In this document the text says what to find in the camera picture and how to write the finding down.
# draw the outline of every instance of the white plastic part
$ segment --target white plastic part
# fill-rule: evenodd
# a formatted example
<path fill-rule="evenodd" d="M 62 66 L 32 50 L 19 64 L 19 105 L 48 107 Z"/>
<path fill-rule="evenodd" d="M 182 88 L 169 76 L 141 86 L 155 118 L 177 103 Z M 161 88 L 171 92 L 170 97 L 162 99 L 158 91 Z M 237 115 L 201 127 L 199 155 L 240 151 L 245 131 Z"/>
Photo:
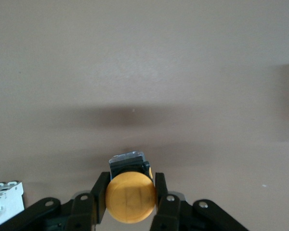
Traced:
<path fill-rule="evenodd" d="M 0 224 L 24 210 L 23 194 L 22 183 L 0 183 Z"/>

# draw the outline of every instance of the beige surface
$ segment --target beige surface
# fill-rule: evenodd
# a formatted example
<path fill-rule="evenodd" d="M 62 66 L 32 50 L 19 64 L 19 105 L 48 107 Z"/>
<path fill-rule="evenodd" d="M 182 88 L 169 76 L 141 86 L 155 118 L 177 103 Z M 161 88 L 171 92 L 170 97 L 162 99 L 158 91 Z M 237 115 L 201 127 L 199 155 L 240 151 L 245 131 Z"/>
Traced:
<path fill-rule="evenodd" d="M 190 203 L 289 231 L 289 0 L 0 0 L 0 181 L 66 202 L 133 149 Z"/>

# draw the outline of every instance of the yellow round object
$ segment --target yellow round object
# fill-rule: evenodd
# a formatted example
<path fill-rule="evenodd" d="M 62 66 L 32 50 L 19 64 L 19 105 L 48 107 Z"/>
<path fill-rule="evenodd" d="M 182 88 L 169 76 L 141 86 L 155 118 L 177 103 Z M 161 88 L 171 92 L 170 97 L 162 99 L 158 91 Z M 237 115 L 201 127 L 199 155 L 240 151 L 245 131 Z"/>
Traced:
<path fill-rule="evenodd" d="M 109 183 L 106 208 L 110 215 L 123 223 L 137 223 L 146 219 L 155 206 L 155 187 L 145 174 L 124 172 Z"/>

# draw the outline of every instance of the table surface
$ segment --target table surface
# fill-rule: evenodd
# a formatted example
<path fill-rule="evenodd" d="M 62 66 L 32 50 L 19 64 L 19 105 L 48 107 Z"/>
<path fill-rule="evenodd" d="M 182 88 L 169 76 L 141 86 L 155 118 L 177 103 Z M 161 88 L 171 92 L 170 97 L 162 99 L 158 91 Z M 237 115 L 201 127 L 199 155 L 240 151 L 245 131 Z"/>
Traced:
<path fill-rule="evenodd" d="M 65 203 L 132 150 L 188 202 L 289 231 L 289 0 L 0 0 L 0 181 Z"/>

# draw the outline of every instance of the yellow ball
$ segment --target yellow ball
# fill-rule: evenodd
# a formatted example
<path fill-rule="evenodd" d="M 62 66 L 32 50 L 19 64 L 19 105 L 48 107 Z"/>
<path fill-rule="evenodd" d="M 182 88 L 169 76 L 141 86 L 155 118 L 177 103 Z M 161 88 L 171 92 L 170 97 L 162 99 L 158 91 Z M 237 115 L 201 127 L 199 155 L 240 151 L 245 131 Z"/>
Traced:
<path fill-rule="evenodd" d="M 123 223 L 137 223 L 146 219 L 155 206 L 155 187 L 145 174 L 124 172 L 109 183 L 106 207 L 110 215 Z"/>

